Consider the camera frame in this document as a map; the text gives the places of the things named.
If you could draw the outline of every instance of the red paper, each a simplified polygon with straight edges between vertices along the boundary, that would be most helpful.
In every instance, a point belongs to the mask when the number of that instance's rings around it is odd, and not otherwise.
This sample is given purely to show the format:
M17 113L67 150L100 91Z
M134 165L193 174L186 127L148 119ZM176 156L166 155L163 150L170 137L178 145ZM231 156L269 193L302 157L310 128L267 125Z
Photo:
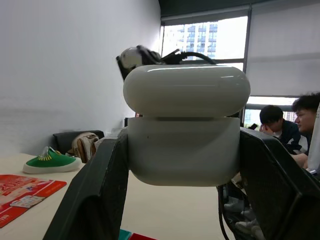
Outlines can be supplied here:
M129 240L156 240L154 238L150 238L147 236L143 236L137 233L132 234L132 236L129 238Z
M65 181L0 175L0 228L63 188Z

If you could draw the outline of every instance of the white plastic casing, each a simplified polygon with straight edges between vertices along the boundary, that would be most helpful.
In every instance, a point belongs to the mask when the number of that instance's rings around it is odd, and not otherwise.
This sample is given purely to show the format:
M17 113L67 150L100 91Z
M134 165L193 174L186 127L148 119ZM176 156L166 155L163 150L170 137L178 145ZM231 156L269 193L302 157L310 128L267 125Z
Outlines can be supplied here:
M129 166L151 185L218 186L239 171L239 140L239 118L130 118Z
M161 186L218 186L239 170L241 110L250 95L234 67L148 65L125 79L124 98L143 117L128 121L133 174Z
M243 108L250 84L230 66L146 65L126 77L123 95L144 116L225 117Z
M308 156L308 168L316 170L320 174L320 105L316 112L316 119L313 128L312 140Z

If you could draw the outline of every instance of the black wire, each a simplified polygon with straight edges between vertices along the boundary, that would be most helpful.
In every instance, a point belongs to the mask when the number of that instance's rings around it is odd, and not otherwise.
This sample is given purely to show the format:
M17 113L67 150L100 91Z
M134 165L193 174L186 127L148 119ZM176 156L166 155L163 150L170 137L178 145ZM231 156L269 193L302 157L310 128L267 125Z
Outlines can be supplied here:
M221 202L221 197L223 198L224 196L224 189L222 187L222 194L220 192L220 188L222 186L218 186L217 187L217 190L218 190L218 215L219 215L219 223L220 223L220 228L221 228L221 231L222 231L222 234L225 238L225 240L230 240L227 233L226 233L226 229L225 229L225 226L224 226L224 221L222 219L223 217L223 209L222 209L222 202Z
M182 59L185 59L185 58L187 58L187 57L192 56L192 57L198 57L198 58L200 58L200 59L203 59L203 60L205 60L205 61L207 61L208 63L213 64L213 65L216 65L216 64L217 64L215 60L213 60L213 59L211 59L210 57L208 57L208 56L206 56L206 55L203 55L203 54L201 54L201 53L199 53L199 52L186 51L186 52L182 52L180 55L183 57Z
M231 226L226 214L225 214L225 209L224 209L224 186L217 186L216 187L218 190L218 215L219 215L219 223L220 223L220 227L221 227L221 231L222 234L225 238L225 240L230 240L228 238L228 235L226 233L226 229L224 226L224 222L222 217L224 218L224 221L226 223L226 225L228 226L228 228L232 231L233 235L237 238L237 239L242 239L241 236L239 236L239 234L235 231L235 229Z

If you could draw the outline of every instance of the teal object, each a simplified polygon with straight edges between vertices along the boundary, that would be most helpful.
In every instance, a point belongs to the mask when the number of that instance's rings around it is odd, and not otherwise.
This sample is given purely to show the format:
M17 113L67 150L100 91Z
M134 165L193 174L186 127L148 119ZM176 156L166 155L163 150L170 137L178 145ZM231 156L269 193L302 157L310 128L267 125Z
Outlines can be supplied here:
M120 229L118 240L128 240L132 235L132 232Z

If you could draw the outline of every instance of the bag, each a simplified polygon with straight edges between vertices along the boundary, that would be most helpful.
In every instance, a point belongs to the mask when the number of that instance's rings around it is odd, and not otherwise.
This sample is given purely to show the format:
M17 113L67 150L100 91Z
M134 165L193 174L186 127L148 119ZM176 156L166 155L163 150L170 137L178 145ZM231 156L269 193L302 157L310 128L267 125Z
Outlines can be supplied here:
M72 141L72 149L67 153L80 158L86 164L96 153L95 142L98 140L99 137L92 132L81 133Z

